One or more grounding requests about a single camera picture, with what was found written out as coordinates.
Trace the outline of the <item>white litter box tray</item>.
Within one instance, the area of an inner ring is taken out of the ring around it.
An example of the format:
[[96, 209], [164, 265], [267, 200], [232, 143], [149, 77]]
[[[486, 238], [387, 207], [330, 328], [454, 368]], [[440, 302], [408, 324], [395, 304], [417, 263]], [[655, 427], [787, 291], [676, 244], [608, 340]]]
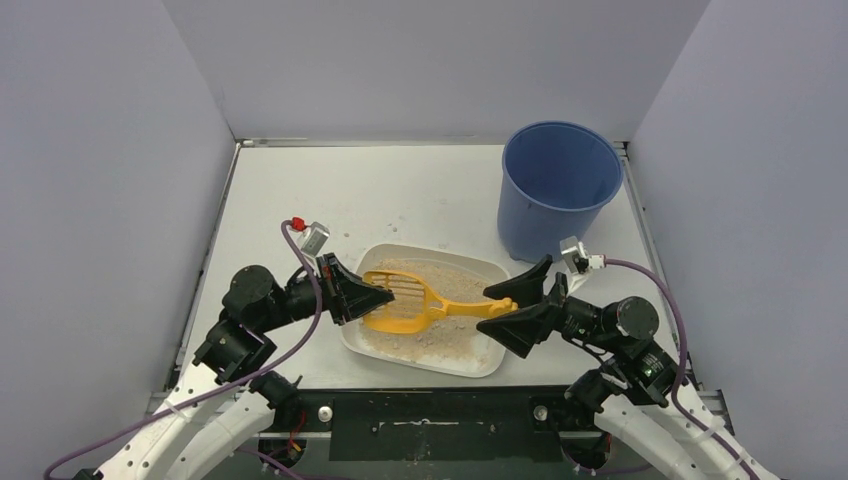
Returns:
[[[481, 278], [486, 283], [486, 286], [499, 283], [509, 277], [509, 273], [504, 268], [486, 260], [456, 255], [443, 250], [431, 250], [391, 243], [378, 244], [366, 251], [359, 262], [357, 272], [362, 274], [375, 269], [374, 266], [384, 259], [403, 259], [422, 263], [449, 265]], [[363, 326], [363, 322], [358, 320], [342, 327], [341, 341], [348, 349], [367, 357], [412, 368], [460, 377], [482, 378], [495, 372], [500, 367], [506, 354], [506, 349], [503, 346], [476, 331], [477, 336], [473, 339], [473, 348], [476, 353], [474, 358], [468, 360], [423, 360], [419, 363], [413, 363], [370, 349], [364, 343], [360, 332], [360, 328]]]

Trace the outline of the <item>yellow litter scoop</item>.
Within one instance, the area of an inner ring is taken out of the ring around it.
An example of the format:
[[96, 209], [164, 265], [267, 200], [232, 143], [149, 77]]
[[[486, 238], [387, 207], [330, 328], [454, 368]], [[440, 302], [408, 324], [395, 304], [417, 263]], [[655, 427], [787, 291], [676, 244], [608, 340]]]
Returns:
[[363, 317], [363, 324], [374, 331], [411, 335], [426, 331], [434, 322], [449, 317], [493, 319], [517, 311], [510, 298], [478, 303], [448, 300], [434, 291], [421, 277], [408, 272], [371, 270], [364, 280], [372, 286], [384, 287], [395, 299]]

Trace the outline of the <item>blue plastic bucket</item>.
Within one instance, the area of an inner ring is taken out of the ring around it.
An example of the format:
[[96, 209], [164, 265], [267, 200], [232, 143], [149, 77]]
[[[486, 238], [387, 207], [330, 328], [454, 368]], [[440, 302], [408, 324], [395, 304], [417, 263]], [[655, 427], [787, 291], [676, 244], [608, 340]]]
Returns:
[[510, 258], [530, 263], [546, 254], [557, 257], [563, 239], [583, 237], [624, 177], [608, 140], [563, 121], [537, 122], [513, 133], [501, 168], [498, 237]]

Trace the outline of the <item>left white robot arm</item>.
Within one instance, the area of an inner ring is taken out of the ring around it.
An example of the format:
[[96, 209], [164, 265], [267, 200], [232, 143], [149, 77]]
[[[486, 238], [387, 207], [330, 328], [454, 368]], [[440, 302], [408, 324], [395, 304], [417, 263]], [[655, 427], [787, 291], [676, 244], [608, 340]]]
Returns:
[[332, 254], [303, 264], [281, 286], [260, 265], [239, 270], [218, 322], [148, 423], [110, 459], [79, 479], [200, 479], [279, 412], [299, 411], [294, 383], [275, 372], [268, 332], [323, 312], [344, 325], [394, 299], [366, 283]]

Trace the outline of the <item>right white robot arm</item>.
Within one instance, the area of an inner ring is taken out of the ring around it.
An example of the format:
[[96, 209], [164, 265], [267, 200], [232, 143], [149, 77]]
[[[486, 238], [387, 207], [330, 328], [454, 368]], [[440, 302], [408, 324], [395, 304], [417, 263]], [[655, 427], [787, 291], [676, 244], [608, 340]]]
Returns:
[[686, 351], [673, 357], [655, 341], [659, 314], [648, 300], [630, 296], [596, 306], [573, 296], [563, 273], [545, 291], [552, 263], [545, 256], [523, 274], [486, 287], [485, 297], [510, 299], [518, 308], [477, 326], [521, 358], [552, 333], [586, 353], [607, 354], [565, 390], [564, 405], [551, 411], [548, 424], [598, 429], [668, 479], [774, 478], [687, 380]]

